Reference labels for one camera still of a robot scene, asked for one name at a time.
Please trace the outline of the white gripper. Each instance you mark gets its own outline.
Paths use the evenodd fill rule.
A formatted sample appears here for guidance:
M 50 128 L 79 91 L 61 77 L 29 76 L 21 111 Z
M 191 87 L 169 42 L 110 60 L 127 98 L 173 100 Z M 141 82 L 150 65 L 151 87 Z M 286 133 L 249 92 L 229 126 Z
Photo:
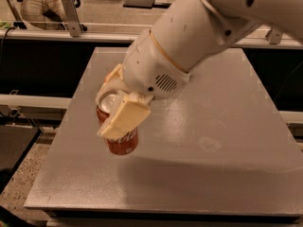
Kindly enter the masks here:
M 166 58 L 149 29 L 130 45 L 123 65 L 119 63 L 110 73 L 112 77 L 103 82 L 96 96 L 98 107 L 109 115 L 98 136 L 110 140 L 124 137 L 150 115 L 150 96 L 155 99 L 175 96 L 190 76 Z

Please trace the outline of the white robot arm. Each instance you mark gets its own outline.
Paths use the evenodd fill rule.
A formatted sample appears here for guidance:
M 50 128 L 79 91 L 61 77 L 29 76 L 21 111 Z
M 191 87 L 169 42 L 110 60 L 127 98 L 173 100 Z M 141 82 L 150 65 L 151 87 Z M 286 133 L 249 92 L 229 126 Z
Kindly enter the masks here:
M 97 93 L 116 94 L 98 135 L 116 140 L 151 113 L 151 102 L 177 95 L 190 72 L 262 25 L 303 39 L 303 0 L 175 0 L 129 46 Z

